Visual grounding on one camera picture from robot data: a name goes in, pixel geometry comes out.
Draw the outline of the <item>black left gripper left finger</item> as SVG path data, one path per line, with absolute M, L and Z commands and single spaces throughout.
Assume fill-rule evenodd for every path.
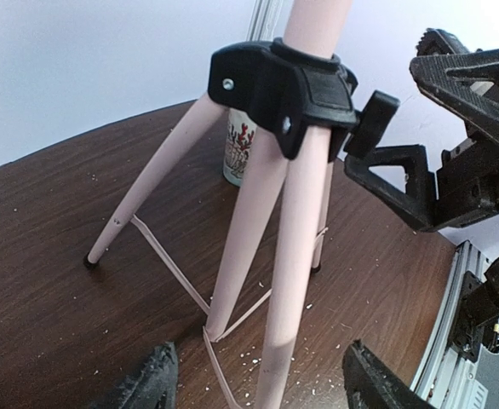
M 87 408 L 175 408 L 179 361 L 172 342 L 162 343 L 103 397 Z

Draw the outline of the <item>pink music stand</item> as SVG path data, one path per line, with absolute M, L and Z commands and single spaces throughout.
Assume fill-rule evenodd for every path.
M 377 143 L 398 101 L 375 92 L 362 112 L 357 82 L 335 48 L 348 1 L 296 1 L 281 38 L 235 43 L 211 57 L 207 91 L 152 155 L 84 258 L 94 268 L 106 248 L 134 224 L 206 313 L 211 346 L 233 328 L 232 311 L 275 205 L 281 208 L 255 406 L 280 407 L 310 273 L 318 266 L 334 160 L 344 140 Z M 221 115 L 233 108 L 257 125 L 232 214 L 213 297 L 206 302 L 158 243 L 137 210 Z

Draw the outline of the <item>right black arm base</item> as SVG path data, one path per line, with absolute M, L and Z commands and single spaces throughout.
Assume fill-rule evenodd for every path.
M 448 336 L 448 345 L 475 363 L 479 359 L 485 328 L 499 319 L 499 257 L 485 272 L 485 281 L 467 271 Z

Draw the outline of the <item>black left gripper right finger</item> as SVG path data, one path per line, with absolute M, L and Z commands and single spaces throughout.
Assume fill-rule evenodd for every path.
M 342 359 L 347 404 L 353 408 L 433 408 L 411 391 L 360 340 L 353 341 Z

